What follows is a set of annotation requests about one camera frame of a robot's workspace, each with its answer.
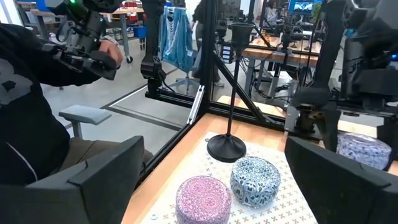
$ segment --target chair armrest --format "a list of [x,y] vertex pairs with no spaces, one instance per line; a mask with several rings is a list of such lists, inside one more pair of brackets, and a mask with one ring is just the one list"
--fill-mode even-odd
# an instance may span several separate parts
[[109,111],[88,106],[73,105],[59,112],[59,116],[67,121],[99,125],[112,114]]

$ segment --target patterned tablecloth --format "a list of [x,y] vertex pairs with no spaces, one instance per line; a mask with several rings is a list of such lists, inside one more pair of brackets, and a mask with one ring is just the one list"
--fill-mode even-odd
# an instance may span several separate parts
[[[230,188],[229,179],[233,164],[216,161],[206,150],[207,140],[214,136],[208,133],[192,154],[186,158],[172,175],[172,181],[166,186],[154,206],[141,223],[175,224],[175,196],[178,187],[187,179],[198,175],[209,175],[222,181]],[[274,149],[245,142],[247,156],[263,158],[278,168],[281,183],[275,200],[265,208],[250,208],[242,205],[233,197],[230,224],[317,224],[299,187],[294,181],[285,155]]]

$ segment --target blue bin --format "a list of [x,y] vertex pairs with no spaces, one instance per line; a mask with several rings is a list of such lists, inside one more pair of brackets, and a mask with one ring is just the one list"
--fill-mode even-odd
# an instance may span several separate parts
[[133,27],[134,30],[134,36],[137,38],[144,38],[147,35],[147,27],[146,26],[141,26],[141,27]]
[[50,12],[50,9],[45,7],[45,0],[36,0],[36,7],[39,11]]

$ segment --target computer screen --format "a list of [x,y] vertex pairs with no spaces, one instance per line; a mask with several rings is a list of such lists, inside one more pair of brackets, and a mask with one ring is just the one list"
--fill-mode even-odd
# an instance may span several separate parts
[[300,15],[312,15],[314,0],[290,0],[289,13]]

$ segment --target blue patterned tin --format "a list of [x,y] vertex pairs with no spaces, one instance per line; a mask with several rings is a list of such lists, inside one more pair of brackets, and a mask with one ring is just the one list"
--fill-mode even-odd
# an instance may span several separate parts
[[264,159],[248,156],[233,165],[231,189],[244,205],[257,208],[271,203],[279,185],[279,171]]
[[339,133],[336,152],[382,170],[388,164],[391,147],[378,139],[363,134]]

